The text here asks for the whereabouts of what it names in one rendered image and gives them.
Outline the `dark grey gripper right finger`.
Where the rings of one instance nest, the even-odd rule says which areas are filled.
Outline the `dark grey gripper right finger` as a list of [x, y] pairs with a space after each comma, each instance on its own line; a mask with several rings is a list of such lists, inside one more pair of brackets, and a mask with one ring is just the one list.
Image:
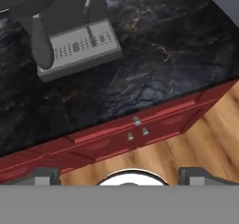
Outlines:
[[202, 167], [180, 167], [178, 184], [182, 186], [235, 185], [235, 182], [211, 175]]

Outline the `red cabinet door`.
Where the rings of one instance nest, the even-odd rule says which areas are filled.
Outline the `red cabinet door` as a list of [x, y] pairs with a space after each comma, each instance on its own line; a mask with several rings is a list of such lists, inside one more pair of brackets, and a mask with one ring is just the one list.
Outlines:
[[[134, 135], [133, 141], [128, 141], [128, 133]], [[70, 153], [77, 158], [85, 158], [89, 163], [94, 163], [130, 151], [136, 147], [135, 137], [135, 128], [132, 128], [90, 140], [78, 139]]]
[[[179, 134], [198, 110], [198, 107], [194, 107], [160, 118], [143, 119], [142, 124], [136, 129], [136, 144], [143, 147], [172, 134]], [[148, 129], [148, 135], [142, 134], [143, 128]]]

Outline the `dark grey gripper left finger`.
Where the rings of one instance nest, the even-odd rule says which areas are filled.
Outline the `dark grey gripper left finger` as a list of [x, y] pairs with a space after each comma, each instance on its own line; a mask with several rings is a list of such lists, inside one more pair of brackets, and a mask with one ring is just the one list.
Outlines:
[[28, 175], [22, 175], [4, 182], [4, 185], [18, 186], [54, 186], [61, 184], [60, 169], [57, 167], [38, 167]]

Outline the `grey coffee machine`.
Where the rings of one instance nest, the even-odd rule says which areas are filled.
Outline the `grey coffee machine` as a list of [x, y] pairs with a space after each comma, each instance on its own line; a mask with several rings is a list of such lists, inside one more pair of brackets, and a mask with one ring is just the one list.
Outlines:
[[0, 0], [30, 36], [37, 74], [45, 82], [121, 57], [106, 0]]

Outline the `red cabinet run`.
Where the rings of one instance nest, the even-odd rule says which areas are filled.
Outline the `red cabinet run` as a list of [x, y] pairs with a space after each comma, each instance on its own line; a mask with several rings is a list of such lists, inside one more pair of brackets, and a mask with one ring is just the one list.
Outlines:
[[0, 158], [0, 184], [28, 175], [37, 167], [57, 167], [64, 174], [94, 162], [66, 138], [58, 138]]

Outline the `red drawer front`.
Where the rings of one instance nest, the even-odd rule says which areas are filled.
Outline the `red drawer front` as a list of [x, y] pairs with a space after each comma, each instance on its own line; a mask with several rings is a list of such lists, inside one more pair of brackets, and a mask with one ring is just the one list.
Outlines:
[[162, 105], [157, 105], [148, 109], [144, 109], [140, 112], [120, 119], [114, 119], [112, 121], [98, 125], [93, 128], [89, 128], [84, 131], [68, 134], [66, 138], [76, 145], [105, 138], [109, 135], [124, 133], [125, 131], [135, 131], [135, 127], [137, 126], [137, 124], [134, 122], [135, 119], [139, 119], [139, 122], [143, 123], [144, 121], [157, 119], [166, 115], [171, 115], [177, 111], [181, 111], [195, 105], [196, 102], [194, 100], [174, 100]]

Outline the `white round object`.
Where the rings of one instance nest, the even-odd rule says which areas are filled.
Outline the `white round object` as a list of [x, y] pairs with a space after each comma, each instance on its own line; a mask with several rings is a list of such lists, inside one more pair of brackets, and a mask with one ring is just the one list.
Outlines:
[[144, 169], [123, 169], [104, 177], [97, 183], [98, 186], [168, 186], [168, 183], [159, 175]]

